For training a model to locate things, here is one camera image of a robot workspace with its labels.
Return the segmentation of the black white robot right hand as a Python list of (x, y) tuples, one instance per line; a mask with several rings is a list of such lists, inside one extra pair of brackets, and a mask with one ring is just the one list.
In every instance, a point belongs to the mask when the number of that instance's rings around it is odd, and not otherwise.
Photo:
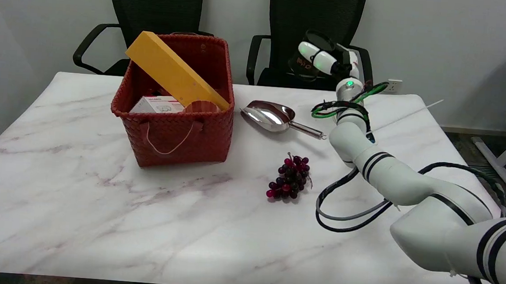
[(305, 32), (288, 61), (290, 72), (308, 81), (316, 80), (322, 73), (337, 81), (359, 78), (358, 63), (355, 52), (315, 30)]

